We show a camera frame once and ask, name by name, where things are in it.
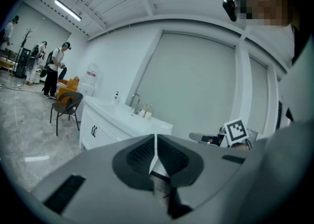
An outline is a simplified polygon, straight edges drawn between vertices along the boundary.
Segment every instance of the ceiling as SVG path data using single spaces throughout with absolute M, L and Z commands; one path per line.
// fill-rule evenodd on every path
M 35 4 L 34 7 L 38 6 L 45 15 L 58 16 L 71 29 L 89 39 L 136 22 L 179 18 L 214 23 L 244 34 L 286 67 L 290 66 L 293 57 L 291 27 L 275 31 L 246 29 L 244 23 L 230 21 L 222 7 L 222 0 L 60 0 L 82 17 L 79 22 L 57 7 L 54 0 L 27 1 L 28 4 Z

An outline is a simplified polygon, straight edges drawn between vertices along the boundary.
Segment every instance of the floor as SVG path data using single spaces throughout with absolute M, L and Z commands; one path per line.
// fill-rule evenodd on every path
M 0 70 L 0 84 L 14 87 L 23 79 L 8 77 Z M 74 158 L 80 152 L 79 131 L 75 121 L 59 118 L 56 136 L 54 99 L 47 99 L 43 84 L 24 85 L 21 90 L 0 88 L 0 158 L 9 178 L 30 191 L 42 178 Z

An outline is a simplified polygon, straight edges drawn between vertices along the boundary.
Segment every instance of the wooden table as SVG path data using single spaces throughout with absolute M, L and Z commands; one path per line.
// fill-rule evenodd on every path
M 10 75 L 10 68 L 12 68 L 12 70 L 11 70 L 11 76 L 12 76 L 14 63 L 12 63 L 6 59 L 0 58 L 0 67 L 4 67 L 4 68 L 8 69 L 8 72 L 7 72 L 8 76 Z

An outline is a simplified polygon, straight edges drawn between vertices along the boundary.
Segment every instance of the white countertop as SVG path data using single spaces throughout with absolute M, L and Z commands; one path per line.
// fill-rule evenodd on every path
M 84 96 L 84 101 L 98 114 L 132 137 L 158 133 L 171 135 L 172 133 L 173 125 L 154 117 L 146 120 L 134 114 L 133 108 L 125 104 L 113 105 L 111 102 L 89 96 Z

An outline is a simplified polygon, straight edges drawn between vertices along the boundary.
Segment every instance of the black chair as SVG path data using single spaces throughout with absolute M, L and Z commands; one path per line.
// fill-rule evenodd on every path
M 72 97 L 72 102 L 69 102 L 68 100 L 67 104 L 58 103 L 65 97 Z M 52 117 L 52 109 L 54 109 L 55 111 L 57 111 L 57 123 L 56 123 L 57 124 L 57 131 L 56 131 L 57 136 L 58 136 L 58 118 L 63 114 L 69 115 L 69 121 L 70 121 L 70 115 L 74 115 L 75 121 L 77 122 L 78 130 L 79 130 L 76 110 L 80 102 L 82 101 L 82 99 L 83 99 L 83 95 L 79 92 L 67 92 L 67 93 L 62 94 L 56 103 L 52 104 L 51 112 L 50 112 L 50 123 L 51 123 L 51 117 Z

